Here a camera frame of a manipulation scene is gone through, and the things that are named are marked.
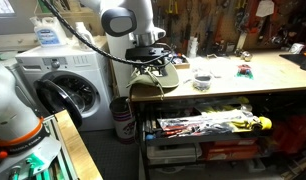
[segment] cable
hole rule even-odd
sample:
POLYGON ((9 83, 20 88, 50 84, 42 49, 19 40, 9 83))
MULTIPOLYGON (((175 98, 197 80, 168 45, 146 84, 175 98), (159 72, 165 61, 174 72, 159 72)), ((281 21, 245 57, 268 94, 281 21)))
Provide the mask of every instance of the cable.
POLYGON ((148 65, 150 63, 152 63, 153 61, 159 60, 160 58, 166 57, 169 54, 171 54, 171 52, 166 53, 164 55, 161 55, 157 58, 151 59, 149 61, 146 62, 139 62, 139 61, 132 61, 132 60, 127 60, 127 59, 122 59, 122 58, 118 58, 116 56, 113 56, 105 51, 100 50, 99 48, 95 47, 93 44, 89 43, 86 39, 84 39, 82 36, 80 36, 80 34, 78 32, 76 32, 74 30, 74 28, 65 20, 62 18, 62 16, 58 13, 58 11, 47 1, 47 0, 41 0, 44 5, 52 12, 52 14, 57 17, 57 19, 63 24, 64 27, 66 27, 78 40, 80 40, 82 43, 84 43, 85 45, 87 45, 89 48, 93 49, 94 51, 96 51, 97 53, 112 59, 114 61, 120 62, 120 63, 124 63, 124 64, 131 64, 131 65, 148 65))

